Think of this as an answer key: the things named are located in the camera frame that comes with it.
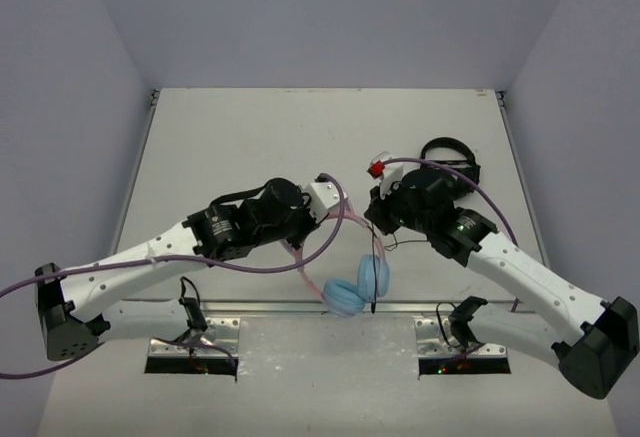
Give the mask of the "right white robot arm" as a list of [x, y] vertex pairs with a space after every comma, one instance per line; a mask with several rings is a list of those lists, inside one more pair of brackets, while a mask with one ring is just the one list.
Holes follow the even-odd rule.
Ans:
[[499, 309], [471, 296], [449, 314], [464, 348], [494, 343], [543, 361], [583, 394], [602, 400], [639, 353], [636, 307], [610, 301], [566, 281], [526, 254], [497, 226], [455, 205], [453, 183], [427, 167], [406, 172], [400, 160], [368, 169], [378, 185], [366, 217], [385, 235], [401, 228], [426, 237], [442, 257], [493, 281], [530, 313]]

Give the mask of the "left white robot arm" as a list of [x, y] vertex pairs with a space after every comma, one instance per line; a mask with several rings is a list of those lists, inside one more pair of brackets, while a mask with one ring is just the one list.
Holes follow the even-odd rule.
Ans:
[[204, 267], [246, 273], [240, 259], [261, 246], [283, 242], [298, 250], [342, 202], [327, 180], [301, 187], [272, 178], [218, 197], [167, 231], [102, 260], [37, 268], [36, 308], [47, 359], [78, 359], [112, 340], [183, 343], [204, 334], [207, 323], [196, 298], [135, 303], [132, 296]]

